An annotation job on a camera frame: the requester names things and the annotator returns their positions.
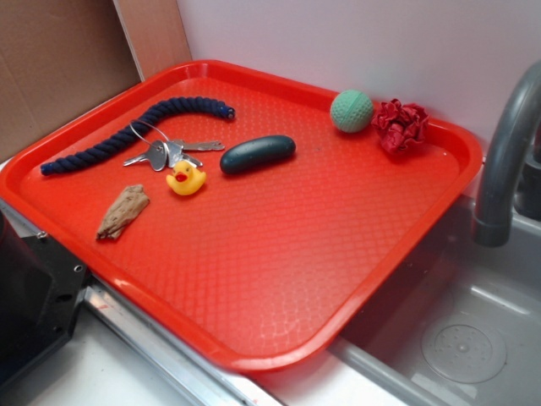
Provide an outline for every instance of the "green ball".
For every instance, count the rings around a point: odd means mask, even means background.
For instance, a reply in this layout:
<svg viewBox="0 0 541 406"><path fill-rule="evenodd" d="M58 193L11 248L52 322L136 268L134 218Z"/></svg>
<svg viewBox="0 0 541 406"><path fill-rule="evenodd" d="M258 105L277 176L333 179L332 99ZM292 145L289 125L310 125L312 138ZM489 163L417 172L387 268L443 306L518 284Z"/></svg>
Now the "green ball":
<svg viewBox="0 0 541 406"><path fill-rule="evenodd" d="M357 133L369 125L374 105L362 91L343 91L331 104L334 125L346 133Z"/></svg>

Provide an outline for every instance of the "key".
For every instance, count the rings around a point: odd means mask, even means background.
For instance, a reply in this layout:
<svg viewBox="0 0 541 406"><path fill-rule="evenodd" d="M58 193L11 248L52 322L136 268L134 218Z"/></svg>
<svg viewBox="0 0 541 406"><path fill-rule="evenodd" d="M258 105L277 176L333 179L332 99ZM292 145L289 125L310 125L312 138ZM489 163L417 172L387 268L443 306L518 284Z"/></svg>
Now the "key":
<svg viewBox="0 0 541 406"><path fill-rule="evenodd" d="M169 167L174 167L175 164L179 161L188 161L193 167L202 167L203 162L199 159L195 159L193 156L185 154L183 152L183 146L178 144L176 141L167 141L167 165Z"/></svg>
<svg viewBox="0 0 541 406"><path fill-rule="evenodd" d="M124 161L123 165L127 167L128 165L132 165L136 162L149 161L152 169L155 171L161 171L166 166L167 155L167 145L163 141L156 140L150 145L147 152Z"/></svg>
<svg viewBox="0 0 541 406"><path fill-rule="evenodd" d="M185 151L220 151L226 147L218 140L194 143L185 142L184 140L173 140L172 142L181 145Z"/></svg>

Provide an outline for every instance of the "stainless steel sink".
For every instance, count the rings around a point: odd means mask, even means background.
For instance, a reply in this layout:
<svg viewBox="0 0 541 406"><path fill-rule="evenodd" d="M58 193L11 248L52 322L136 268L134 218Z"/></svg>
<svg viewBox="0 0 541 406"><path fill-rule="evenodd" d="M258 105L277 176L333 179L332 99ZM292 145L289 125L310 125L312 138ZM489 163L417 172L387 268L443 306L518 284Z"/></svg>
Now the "stainless steel sink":
<svg viewBox="0 0 541 406"><path fill-rule="evenodd" d="M331 351L410 404L541 404L541 228L470 237L461 197L351 320Z"/></svg>

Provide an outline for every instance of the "navy blue rope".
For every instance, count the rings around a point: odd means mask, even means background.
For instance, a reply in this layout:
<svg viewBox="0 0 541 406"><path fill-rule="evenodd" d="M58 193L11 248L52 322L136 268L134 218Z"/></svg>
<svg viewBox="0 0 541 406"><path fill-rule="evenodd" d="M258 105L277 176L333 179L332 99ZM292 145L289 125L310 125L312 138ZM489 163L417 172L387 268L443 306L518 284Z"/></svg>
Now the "navy blue rope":
<svg viewBox="0 0 541 406"><path fill-rule="evenodd" d="M206 112L218 118L235 118L235 110L229 107L223 101L210 99L208 97L173 97L169 100L160 101L150 107L145 114L139 117L150 125L156 126L161 120L182 114L185 112ZM148 133L151 128L143 123L132 123L134 129L141 135ZM84 151L76 152L74 155L68 155L58 158L54 162L48 162L41 165L41 174L44 176L54 173L69 173L85 169L99 162L103 162L110 157L118 154L132 145L139 138L127 125L107 140L92 146Z"/></svg>

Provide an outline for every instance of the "gray faucet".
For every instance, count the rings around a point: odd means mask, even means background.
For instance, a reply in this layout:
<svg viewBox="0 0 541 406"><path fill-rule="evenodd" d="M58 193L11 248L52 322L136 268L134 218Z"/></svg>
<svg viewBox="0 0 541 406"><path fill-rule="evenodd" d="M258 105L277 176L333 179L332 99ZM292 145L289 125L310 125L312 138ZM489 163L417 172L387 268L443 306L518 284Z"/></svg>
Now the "gray faucet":
<svg viewBox="0 0 541 406"><path fill-rule="evenodd" d="M489 247L507 242L513 198L518 213L541 220L540 124L538 61L516 85L490 144L473 213L475 242Z"/></svg>

